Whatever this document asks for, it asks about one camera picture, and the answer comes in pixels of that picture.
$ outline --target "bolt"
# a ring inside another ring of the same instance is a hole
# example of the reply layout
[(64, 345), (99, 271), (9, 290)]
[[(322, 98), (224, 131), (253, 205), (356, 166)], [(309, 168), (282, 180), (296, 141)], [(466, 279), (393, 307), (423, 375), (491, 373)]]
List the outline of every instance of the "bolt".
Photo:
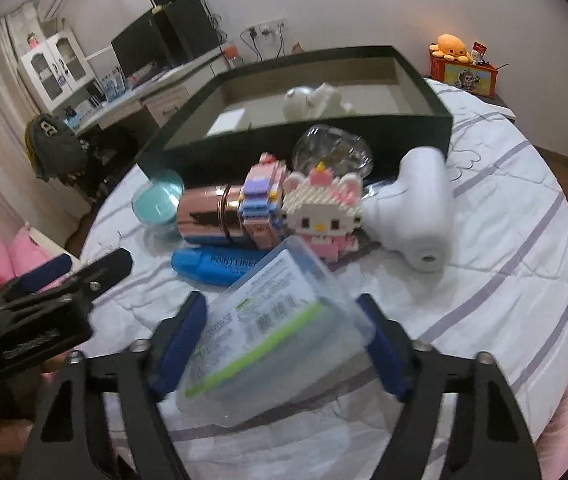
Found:
[(415, 339), (413, 341), (413, 348), (417, 350), (417, 352), (430, 352), (433, 349), (433, 346), (420, 339)]
[(477, 354), (477, 361), (479, 361), (483, 365), (495, 364), (495, 358), (493, 354), (489, 354), (488, 352), (479, 352)]
[(148, 339), (137, 339), (133, 341), (128, 348), (130, 348), (131, 352), (135, 353), (146, 352), (151, 348), (151, 342)]
[(75, 365), (78, 364), (79, 362), (84, 360), (84, 354), (82, 354), (79, 350), (73, 350), (68, 357), (66, 358), (66, 360)]

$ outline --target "backpack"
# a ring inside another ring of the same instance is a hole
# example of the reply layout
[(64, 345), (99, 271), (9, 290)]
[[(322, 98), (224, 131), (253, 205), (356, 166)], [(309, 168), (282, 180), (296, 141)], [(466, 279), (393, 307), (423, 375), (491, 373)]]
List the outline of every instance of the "backpack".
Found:
[(88, 156), (75, 133), (63, 121), (40, 114), (26, 126), (25, 142), (37, 178), (48, 182), (83, 172)]

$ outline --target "white label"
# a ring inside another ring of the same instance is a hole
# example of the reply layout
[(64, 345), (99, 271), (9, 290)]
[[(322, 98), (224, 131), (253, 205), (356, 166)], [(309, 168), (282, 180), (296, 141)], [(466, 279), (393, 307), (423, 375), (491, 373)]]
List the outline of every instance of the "white label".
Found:
[[(294, 325), (317, 307), (316, 300), (290, 252), (281, 251), (238, 290), (215, 302), (190, 361), (186, 396), (214, 387), (269, 352), (277, 330)], [(249, 356), (254, 349), (262, 353)]]

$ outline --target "striped tablecloth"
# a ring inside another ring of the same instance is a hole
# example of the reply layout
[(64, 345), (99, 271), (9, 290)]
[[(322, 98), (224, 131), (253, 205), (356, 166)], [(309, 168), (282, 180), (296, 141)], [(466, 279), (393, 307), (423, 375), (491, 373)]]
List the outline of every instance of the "striped tablecloth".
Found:
[[(454, 189), (452, 260), (439, 274), (413, 271), (399, 254), (365, 251), (334, 272), (353, 298), (371, 293), (412, 338), (442, 352), (499, 360), (536, 439), (568, 383), (568, 203), (525, 137), (502, 115), (461, 90), (429, 81), (454, 115), (448, 169)], [(134, 259), (132, 275), (96, 302), (88, 355), (119, 351), (172, 316), (194, 288), (170, 266), (174, 246), (139, 224), (130, 201), (147, 181), (135, 167), (96, 218), (82, 262), (116, 247)], [(446, 398), (431, 464), (446, 451), (453, 398)], [(116, 399), (107, 402), (112, 435), (126, 451)], [(194, 479), (369, 478), (400, 413), (365, 355), (295, 402), (239, 428), (187, 420), (174, 397), (160, 405)]]

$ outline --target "hello kitty block figure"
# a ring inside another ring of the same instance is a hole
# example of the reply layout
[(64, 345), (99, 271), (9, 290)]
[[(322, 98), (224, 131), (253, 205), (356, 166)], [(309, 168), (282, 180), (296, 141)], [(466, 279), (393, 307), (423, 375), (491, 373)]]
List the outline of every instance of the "hello kitty block figure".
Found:
[(294, 171), (284, 181), (282, 218), (315, 254), (336, 262), (341, 253), (359, 248), (352, 232), (361, 226), (362, 187), (356, 173), (333, 179), (323, 162), (308, 177)]

